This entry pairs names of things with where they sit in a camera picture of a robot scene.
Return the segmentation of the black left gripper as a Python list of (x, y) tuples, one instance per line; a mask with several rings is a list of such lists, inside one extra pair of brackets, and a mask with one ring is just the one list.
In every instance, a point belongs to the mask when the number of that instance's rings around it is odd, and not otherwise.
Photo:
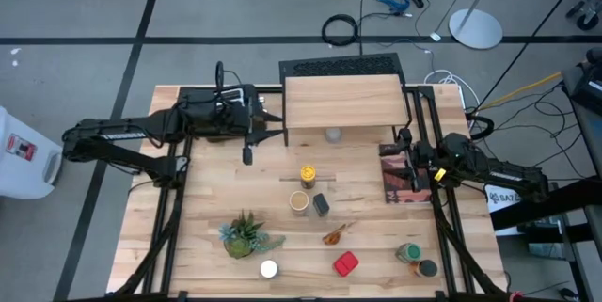
[(248, 105), (231, 103), (220, 110), (220, 134), (245, 136), (242, 157), (245, 165), (253, 164), (252, 146), (257, 146), (263, 140), (283, 133), (283, 130), (260, 130), (263, 121), (282, 122), (283, 118), (263, 112), (259, 104), (253, 103)]

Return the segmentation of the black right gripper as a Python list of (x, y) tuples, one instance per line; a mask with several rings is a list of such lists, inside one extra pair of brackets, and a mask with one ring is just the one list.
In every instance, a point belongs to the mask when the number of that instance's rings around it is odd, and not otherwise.
[(429, 142), (418, 141), (412, 147), (411, 144), (411, 132), (409, 129), (403, 128), (398, 132), (393, 144), (380, 144), (378, 152), (380, 156), (392, 156), (410, 150), (410, 156), (406, 156), (405, 165), (409, 172), (412, 190), (419, 192), (421, 190), (420, 180), (423, 179), (424, 174), (433, 171), (432, 178), (434, 179), (440, 168), (445, 169), (445, 160), (440, 149), (434, 148)]

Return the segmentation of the yellow-lid spice jar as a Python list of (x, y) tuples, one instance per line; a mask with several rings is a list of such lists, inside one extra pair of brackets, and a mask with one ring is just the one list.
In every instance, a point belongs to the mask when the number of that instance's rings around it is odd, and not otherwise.
[(305, 189), (311, 189), (316, 181), (316, 169), (313, 166), (303, 166), (300, 169), (301, 185)]

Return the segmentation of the tan-lid clear spice jar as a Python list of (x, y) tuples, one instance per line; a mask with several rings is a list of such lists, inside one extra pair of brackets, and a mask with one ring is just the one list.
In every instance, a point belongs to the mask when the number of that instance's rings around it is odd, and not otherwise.
[(309, 207), (309, 196), (302, 191), (291, 193), (289, 205), (295, 215), (305, 215)]

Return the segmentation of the green-lid spice jar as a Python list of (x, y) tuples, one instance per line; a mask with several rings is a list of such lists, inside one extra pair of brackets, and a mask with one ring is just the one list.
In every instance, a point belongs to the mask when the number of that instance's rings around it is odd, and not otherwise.
[(421, 254), (421, 247), (415, 243), (402, 244), (395, 252), (396, 258), (404, 263), (419, 262)]

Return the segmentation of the black-lid orange spice jar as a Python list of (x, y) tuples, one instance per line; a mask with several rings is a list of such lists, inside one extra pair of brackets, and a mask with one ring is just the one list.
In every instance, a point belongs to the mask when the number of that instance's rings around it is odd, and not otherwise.
[(438, 266), (431, 260), (422, 260), (412, 263), (412, 270), (417, 277), (432, 278), (438, 272)]

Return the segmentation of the wooden shelf with black legs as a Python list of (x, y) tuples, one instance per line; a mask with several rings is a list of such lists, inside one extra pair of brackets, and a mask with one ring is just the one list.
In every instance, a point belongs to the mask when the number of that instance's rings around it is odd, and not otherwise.
[(397, 74), (295, 76), (283, 82), (285, 144), (309, 129), (400, 127), (410, 121)]

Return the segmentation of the canyon picture book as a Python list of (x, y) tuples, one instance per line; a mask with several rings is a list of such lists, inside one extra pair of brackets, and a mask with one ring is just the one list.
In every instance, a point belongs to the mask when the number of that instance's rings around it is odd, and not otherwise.
[(419, 192), (412, 190), (409, 172), (405, 165), (407, 155), (410, 156), (409, 151), (392, 156), (379, 155), (386, 203), (407, 204), (431, 200), (432, 191), (428, 173), (424, 174), (423, 179), (420, 180), (421, 190)]

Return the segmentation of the white paper sign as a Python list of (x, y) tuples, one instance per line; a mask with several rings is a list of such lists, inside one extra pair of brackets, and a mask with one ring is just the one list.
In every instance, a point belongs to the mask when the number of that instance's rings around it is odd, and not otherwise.
[[(486, 184), (483, 189), (487, 194), (487, 207), (489, 213), (494, 213), (521, 201), (521, 197), (512, 189), (490, 184)], [(497, 237), (515, 236), (519, 234), (520, 231), (517, 229), (517, 227), (496, 230)]]

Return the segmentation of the black perforated panel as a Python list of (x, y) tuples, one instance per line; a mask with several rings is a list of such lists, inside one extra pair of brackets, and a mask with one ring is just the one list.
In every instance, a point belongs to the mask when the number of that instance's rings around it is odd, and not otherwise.
[(361, 56), (338, 56), (280, 61), (280, 79), (296, 76), (397, 75), (405, 83), (404, 72), (396, 53)]

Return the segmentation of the artificial succulent plant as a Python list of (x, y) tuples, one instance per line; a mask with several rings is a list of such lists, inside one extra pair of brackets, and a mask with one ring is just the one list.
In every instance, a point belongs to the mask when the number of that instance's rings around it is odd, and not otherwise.
[(282, 246), (286, 237), (281, 235), (272, 238), (261, 229), (263, 225), (264, 223), (259, 222), (252, 211), (248, 213), (242, 211), (230, 223), (224, 223), (219, 227), (219, 239), (228, 255), (236, 260), (254, 252), (265, 253)]

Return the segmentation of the black equipment cart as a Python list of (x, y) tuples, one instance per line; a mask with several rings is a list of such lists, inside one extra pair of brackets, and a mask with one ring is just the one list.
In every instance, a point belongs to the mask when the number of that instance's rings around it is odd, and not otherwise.
[(557, 215), (558, 231), (536, 230), (538, 243), (562, 243), (566, 250), (580, 302), (592, 302), (592, 288), (602, 278), (588, 278), (577, 244), (592, 241), (602, 261), (602, 48), (592, 48), (585, 60), (561, 72), (564, 92), (572, 104), (596, 175), (559, 187), (552, 182), (550, 196), (540, 203), (524, 201), (492, 214), (495, 230), (507, 229)]

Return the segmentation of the white floor lamp base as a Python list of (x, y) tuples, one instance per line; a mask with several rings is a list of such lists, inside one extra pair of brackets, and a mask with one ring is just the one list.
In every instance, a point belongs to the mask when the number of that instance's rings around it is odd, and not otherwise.
[(501, 43), (503, 29), (498, 19), (478, 9), (481, 0), (455, 11), (448, 21), (452, 37), (467, 48), (489, 50)]

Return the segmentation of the wheeled cart caster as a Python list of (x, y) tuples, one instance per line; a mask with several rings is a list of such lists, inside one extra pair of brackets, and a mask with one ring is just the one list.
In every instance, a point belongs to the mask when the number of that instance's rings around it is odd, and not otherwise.
[(595, 28), (602, 12), (602, 0), (579, 0), (565, 14), (567, 19), (576, 19), (577, 27), (582, 31), (589, 31)]

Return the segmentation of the white plastic bin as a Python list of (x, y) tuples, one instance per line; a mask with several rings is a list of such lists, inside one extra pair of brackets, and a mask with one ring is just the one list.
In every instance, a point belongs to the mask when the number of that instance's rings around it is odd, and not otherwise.
[(41, 199), (55, 189), (62, 148), (0, 106), (0, 196)]

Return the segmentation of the black metal table frame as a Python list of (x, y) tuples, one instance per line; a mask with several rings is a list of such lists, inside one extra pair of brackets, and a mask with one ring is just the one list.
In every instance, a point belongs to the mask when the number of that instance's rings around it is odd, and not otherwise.
[[(417, 277), (395, 257), (398, 246), (420, 245), (439, 262), (440, 246), (432, 207), (427, 203), (388, 204), (377, 153), (396, 127), (340, 128), (341, 141), (330, 144), (325, 129), (296, 130), (292, 144), (273, 137), (253, 151), (253, 164), (242, 163), (238, 140), (192, 144), (191, 163), (182, 192), (182, 216), (174, 240), (157, 259), (152, 284), (170, 295), (193, 297), (431, 297), (447, 287), (443, 274)], [(300, 169), (316, 169), (315, 185), (305, 189)], [(305, 192), (309, 207), (295, 215), (291, 193)], [(329, 213), (319, 217), (312, 198), (322, 193)], [(218, 229), (240, 212), (252, 211), (263, 230), (285, 236), (282, 246), (231, 258)], [(356, 221), (338, 244), (322, 238)], [(344, 252), (359, 260), (347, 277), (333, 270)], [(277, 263), (274, 278), (261, 276), (267, 258)]]

